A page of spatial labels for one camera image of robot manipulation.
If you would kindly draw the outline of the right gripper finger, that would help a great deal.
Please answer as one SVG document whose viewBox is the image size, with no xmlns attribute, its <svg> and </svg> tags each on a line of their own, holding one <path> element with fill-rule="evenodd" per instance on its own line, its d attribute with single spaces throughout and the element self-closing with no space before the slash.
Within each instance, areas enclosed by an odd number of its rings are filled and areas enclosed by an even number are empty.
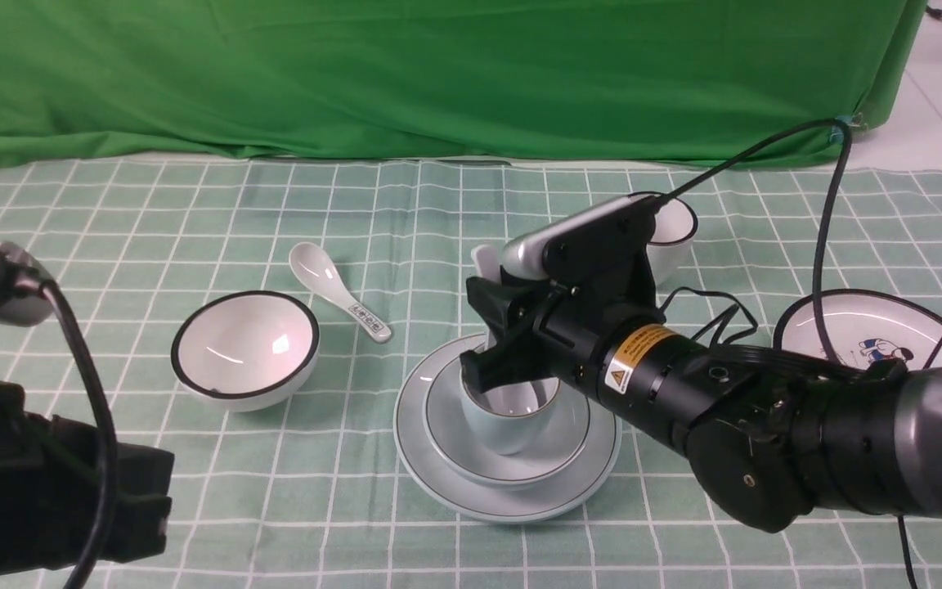
<svg viewBox="0 0 942 589">
<path fill-rule="evenodd" d="M 482 277 L 466 279 L 466 295 L 475 311 L 493 335 L 504 335 L 527 315 L 533 299 L 533 282 L 501 277 L 493 282 Z"/>
<path fill-rule="evenodd" d="M 489 349 L 461 352 L 461 378 L 472 392 L 530 383 L 554 375 L 558 348 L 538 335 L 506 335 Z"/>
</svg>

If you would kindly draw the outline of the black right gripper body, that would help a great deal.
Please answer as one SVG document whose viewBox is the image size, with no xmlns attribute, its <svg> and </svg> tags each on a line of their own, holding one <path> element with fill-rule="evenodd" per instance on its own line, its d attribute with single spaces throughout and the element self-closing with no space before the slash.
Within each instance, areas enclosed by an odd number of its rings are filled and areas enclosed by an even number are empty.
<svg viewBox="0 0 942 589">
<path fill-rule="evenodd" d="M 498 262 L 493 282 L 509 277 Z M 602 385 L 617 348 L 636 328 L 664 324 L 657 291 L 630 283 L 630 260 L 595 273 L 572 286 L 552 280 L 532 281 L 533 299 L 527 315 L 504 335 L 538 335 L 558 348 L 554 375 L 570 385 Z"/>
</svg>

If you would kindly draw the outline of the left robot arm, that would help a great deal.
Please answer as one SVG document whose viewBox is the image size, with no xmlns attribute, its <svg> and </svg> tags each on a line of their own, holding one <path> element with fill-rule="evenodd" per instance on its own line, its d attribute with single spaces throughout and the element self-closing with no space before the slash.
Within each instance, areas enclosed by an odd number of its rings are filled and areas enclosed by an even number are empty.
<svg viewBox="0 0 942 589">
<path fill-rule="evenodd" d="M 93 424 L 26 409 L 22 385 L 0 380 L 0 577 L 70 569 L 83 588 L 102 560 L 126 564 L 167 548 L 173 453 L 121 443 L 100 373 L 52 274 L 0 241 L 0 325 L 55 317 L 90 402 Z"/>
</svg>

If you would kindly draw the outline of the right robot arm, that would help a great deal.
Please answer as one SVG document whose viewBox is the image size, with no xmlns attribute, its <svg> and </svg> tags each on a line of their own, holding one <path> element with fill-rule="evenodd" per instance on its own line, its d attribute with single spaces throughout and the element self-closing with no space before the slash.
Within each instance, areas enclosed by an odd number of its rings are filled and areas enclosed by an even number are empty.
<svg viewBox="0 0 942 589">
<path fill-rule="evenodd" d="M 494 336 L 461 354 L 470 392 L 557 378 L 688 460 L 739 523 L 782 532 L 814 508 L 942 519 L 942 366 L 867 369 L 664 325 L 636 254 L 571 287 L 466 281 Z"/>
</svg>

